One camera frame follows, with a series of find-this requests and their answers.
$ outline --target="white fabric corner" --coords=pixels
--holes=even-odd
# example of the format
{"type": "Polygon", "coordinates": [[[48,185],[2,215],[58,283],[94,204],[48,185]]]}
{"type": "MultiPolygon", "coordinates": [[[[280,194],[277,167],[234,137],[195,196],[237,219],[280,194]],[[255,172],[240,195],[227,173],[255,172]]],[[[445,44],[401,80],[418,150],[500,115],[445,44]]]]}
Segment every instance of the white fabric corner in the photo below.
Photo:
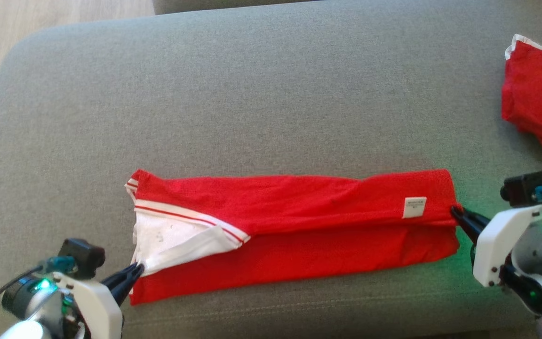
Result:
{"type": "Polygon", "coordinates": [[[142,276],[164,268],[237,249],[220,226],[135,209],[133,262],[144,264],[142,276]]]}
{"type": "Polygon", "coordinates": [[[518,41],[521,41],[522,43],[525,43],[526,45],[531,45],[532,47],[536,49],[542,50],[542,46],[536,43],[535,41],[532,41],[531,39],[522,36],[520,34],[514,34],[514,37],[511,39],[511,45],[507,47],[505,50],[505,60],[509,60],[511,58],[511,54],[516,50],[516,43],[518,41]]]}

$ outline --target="black cable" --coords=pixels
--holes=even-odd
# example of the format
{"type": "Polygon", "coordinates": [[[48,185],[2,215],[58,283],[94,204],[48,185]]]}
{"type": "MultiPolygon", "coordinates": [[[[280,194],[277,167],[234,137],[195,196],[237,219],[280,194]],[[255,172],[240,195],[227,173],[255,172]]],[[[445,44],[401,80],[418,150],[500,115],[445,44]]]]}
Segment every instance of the black cable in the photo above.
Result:
{"type": "Polygon", "coordinates": [[[43,266],[36,266],[34,268],[31,268],[30,270],[18,275],[17,277],[15,277],[14,279],[12,279],[11,281],[9,281],[9,283],[6,283],[6,285],[4,285],[2,288],[0,288],[0,294],[2,294],[4,291],[6,291],[11,285],[14,285],[17,281],[19,281],[20,279],[26,277],[27,275],[29,274],[32,274],[32,273],[35,273],[37,271],[40,271],[43,269],[43,266]]]}

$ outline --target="wooden floor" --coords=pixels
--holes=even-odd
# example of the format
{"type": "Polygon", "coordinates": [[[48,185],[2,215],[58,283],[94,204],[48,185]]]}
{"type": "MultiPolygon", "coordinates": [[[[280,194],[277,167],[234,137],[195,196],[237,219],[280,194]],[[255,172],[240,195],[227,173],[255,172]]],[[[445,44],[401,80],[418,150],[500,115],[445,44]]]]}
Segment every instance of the wooden floor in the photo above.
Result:
{"type": "Polygon", "coordinates": [[[0,0],[0,62],[23,37],[43,28],[151,15],[152,0],[0,0]]]}

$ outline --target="white robot part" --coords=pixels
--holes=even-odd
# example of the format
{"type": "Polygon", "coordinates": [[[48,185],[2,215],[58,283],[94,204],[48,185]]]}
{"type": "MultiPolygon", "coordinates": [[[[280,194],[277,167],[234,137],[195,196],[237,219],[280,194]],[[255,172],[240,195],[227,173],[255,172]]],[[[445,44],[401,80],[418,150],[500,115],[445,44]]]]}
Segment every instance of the white robot part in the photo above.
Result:
{"type": "Polygon", "coordinates": [[[484,287],[499,283],[499,268],[528,226],[542,220],[542,204],[499,212],[478,236],[474,277],[484,287]]]}
{"type": "Polygon", "coordinates": [[[71,292],[92,339],[120,338],[122,313],[106,286],[97,281],[78,281],[57,272],[54,281],[59,288],[71,292]]]}

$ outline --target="gray upholstery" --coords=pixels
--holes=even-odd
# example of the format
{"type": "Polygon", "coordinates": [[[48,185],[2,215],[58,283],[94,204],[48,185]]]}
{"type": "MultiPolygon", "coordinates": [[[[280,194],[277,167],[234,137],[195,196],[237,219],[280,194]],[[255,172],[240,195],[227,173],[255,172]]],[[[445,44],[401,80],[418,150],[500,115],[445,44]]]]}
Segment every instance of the gray upholstery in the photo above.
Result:
{"type": "Polygon", "coordinates": [[[309,0],[152,0],[154,12],[157,15],[186,11],[200,11],[203,9],[286,4],[289,2],[300,1],[309,0]]]}
{"type": "MultiPolygon", "coordinates": [[[[500,119],[503,51],[541,0],[326,0],[53,28],[0,69],[0,283],[69,236],[132,254],[123,183],[448,168],[493,215],[542,148],[500,119]]],[[[391,338],[529,323],[469,241],[433,264],[124,305],[125,338],[391,338]]],[[[0,309],[0,333],[12,323],[0,309]]]]}

